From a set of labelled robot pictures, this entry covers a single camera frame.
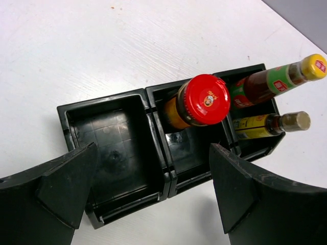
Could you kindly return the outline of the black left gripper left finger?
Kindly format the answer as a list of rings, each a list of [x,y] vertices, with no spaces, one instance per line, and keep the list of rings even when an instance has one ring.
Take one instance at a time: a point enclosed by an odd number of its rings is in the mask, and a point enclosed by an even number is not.
[[[71,244],[97,163],[89,143],[1,178],[1,244]]]

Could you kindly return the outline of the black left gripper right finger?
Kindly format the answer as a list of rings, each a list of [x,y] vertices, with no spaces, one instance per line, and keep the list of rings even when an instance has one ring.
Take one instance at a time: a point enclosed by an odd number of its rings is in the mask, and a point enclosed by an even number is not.
[[[290,180],[219,144],[209,165],[231,244],[326,244],[326,189]]]

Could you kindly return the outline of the red-lid sauce jar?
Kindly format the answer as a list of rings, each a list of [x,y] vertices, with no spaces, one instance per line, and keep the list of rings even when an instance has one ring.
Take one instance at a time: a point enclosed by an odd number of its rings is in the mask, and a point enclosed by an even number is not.
[[[220,123],[229,113],[231,99],[226,83],[201,74],[185,82],[163,106],[163,114],[175,129]]]

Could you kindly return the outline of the small yellow-label oil bottle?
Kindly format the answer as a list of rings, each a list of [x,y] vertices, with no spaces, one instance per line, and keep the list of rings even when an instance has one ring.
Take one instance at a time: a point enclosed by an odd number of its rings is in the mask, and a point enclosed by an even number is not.
[[[234,119],[233,127],[240,140],[279,136],[284,132],[306,131],[311,126],[310,116],[304,112],[284,115],[274,113]]]

